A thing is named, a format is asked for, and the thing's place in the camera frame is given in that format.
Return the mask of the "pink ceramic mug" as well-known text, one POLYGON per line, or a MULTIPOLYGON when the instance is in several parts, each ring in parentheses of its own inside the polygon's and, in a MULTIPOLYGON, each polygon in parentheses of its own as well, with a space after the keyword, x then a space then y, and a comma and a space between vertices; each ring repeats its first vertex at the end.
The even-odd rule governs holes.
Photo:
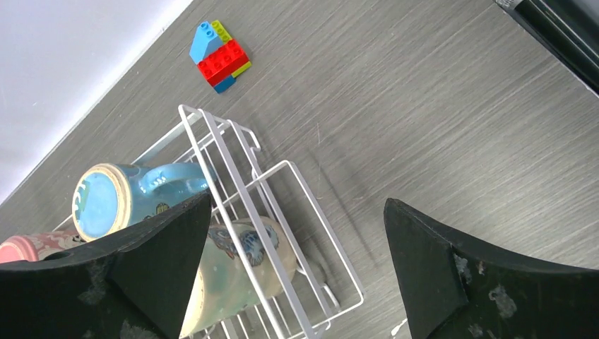
POLYGON ((14 235, 1 243, 1 263, 41 261, 84 243, 85 240, 73 230, 14 235))

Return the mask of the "cream green ceramic mug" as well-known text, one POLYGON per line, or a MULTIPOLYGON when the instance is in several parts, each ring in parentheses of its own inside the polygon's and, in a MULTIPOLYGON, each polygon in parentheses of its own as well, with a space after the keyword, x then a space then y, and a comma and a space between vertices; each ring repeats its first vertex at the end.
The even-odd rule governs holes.
MULTIPOLYGON (((235 220, 232 226, 265 296, 271 298, 283 293, 251 220, 235 220)), ((179 337, 207 329, 260 302, 226 225, 212 224, 179 337)))

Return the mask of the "red blue toy brick stack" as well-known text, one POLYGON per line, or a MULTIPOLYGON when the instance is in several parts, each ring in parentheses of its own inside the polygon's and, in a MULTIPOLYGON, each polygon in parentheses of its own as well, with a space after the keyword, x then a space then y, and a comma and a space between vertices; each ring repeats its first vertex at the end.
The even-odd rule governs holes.
POLYGON ((206 82, 223 93, 252 66, 242 46, 218 20, 204 21, 196 28, 189 56, 206 82))

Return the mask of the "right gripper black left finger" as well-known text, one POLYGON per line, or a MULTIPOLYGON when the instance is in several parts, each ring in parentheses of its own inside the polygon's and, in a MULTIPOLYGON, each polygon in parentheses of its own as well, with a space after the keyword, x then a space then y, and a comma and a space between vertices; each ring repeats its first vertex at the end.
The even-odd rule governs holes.
POLYGON ((178 338, 211 219, 197 194, 41 261, 1 265, 2 338, 178 338))

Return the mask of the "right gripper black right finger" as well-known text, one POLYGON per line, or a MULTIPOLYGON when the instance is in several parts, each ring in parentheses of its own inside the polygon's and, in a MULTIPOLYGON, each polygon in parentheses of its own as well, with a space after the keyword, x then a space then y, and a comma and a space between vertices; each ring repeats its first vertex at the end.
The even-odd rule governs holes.
POLYGON ((412 337, 598 337, 597 270, 509 251, 396 198, 384 225, 412 337))

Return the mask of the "blue ceramic mug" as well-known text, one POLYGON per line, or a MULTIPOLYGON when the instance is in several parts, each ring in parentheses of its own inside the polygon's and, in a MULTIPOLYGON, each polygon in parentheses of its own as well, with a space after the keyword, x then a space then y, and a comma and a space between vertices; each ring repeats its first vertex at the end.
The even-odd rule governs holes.
POLYGON ((80 237, 90 242, 207 190, 208 181, 197 163, 158 167, 100 163, 78 181, 72 219, 80 237))

